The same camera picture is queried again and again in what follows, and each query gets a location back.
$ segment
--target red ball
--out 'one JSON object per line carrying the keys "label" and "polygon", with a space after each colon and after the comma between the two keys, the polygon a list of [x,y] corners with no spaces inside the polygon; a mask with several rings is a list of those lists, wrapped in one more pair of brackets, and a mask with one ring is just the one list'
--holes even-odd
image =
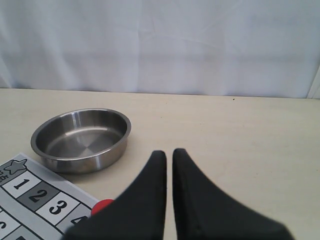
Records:
{"label": "red ball", "polygon": [[105,199],[97,202],[92,210],[91,210],[91,216],[95,215],[96,213],[100,212],[102,209],[104,209],[106,206],[108,206],[110,203],[112,203],[114,200],[112,199]]}

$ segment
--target white backdrop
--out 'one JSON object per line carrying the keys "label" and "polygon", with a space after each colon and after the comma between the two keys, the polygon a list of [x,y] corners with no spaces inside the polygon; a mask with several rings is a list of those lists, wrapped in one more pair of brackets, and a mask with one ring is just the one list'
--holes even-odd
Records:
{"label": "white backdrop", "polygon": [[305,98],[320,86],[319,13],[315,0],[1,0],[0,87]]}

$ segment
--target table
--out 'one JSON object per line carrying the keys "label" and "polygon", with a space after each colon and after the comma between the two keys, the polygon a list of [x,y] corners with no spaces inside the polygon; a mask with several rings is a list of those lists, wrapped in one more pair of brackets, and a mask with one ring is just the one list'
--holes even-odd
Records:
{"label": "table", "polygon": [[129,117],[124,156],[107,169],[64,175],[102,200],[116,198],[153,150],[168,158],[164,239],[176,239],[172,153],[186,148],[220,188],[287,225],[297,240],[320,236],[320,101],[317,99],[0,89],[1,162],[30,147],[34,130],[58,114],[110,108]]}

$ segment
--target metal bowl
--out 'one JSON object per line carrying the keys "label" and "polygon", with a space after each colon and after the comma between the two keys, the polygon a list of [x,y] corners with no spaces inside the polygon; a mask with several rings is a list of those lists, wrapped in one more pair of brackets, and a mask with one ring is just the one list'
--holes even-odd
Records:
{"label": "metal bowl", "polygon": [[31,147],[52,171],[91,173],[123,155],[130,131],[130,120],[118,111],[81,109],[42,124],[31,137]]}

